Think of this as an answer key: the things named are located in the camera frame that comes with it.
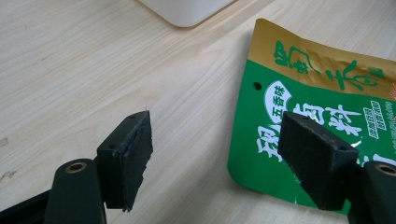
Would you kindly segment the white tray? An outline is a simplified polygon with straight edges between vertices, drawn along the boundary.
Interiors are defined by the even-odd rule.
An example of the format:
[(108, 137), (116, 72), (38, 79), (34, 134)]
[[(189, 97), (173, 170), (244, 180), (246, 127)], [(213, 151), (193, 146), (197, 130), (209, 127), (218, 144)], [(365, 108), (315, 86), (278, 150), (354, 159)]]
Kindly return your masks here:
[(177, 27), (192, 27), (235, 0), (138, 0)]

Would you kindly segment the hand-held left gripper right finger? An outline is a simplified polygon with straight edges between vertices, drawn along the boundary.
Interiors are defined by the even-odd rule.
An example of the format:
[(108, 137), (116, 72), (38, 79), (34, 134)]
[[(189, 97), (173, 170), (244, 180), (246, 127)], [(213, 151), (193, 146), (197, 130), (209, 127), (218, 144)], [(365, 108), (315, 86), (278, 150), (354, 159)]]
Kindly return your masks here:
[(357, 164), (359, 151), (309, 117), (283, 114), (277, 148), (320, 210), (350, 203), (349, 224), (396, 224), (396, 166)]

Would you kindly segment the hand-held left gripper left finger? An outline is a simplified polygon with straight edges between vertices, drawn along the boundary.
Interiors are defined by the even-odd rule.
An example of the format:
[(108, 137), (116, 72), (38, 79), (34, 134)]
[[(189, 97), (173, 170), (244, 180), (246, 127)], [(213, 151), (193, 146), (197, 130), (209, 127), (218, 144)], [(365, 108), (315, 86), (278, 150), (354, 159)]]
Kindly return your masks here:
[(107, 208), (131, 211), (152, 152), (149, 112), (126, 117), (94, 159), (56, 170), (44, 224), (106, 224)]

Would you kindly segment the green and gold snack packet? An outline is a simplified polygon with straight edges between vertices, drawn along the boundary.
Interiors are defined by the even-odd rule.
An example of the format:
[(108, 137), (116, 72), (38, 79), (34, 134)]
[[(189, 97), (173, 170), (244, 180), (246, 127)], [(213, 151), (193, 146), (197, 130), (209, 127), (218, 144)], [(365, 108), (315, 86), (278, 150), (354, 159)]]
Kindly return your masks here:
[(396, 166), (396, 62), (327, 47), (258, 19), (228, 171), (244, 187), (310, 206), (312, 200), (277, 152), (286, 111), (315, 120), (358, 149), (359, 165)]

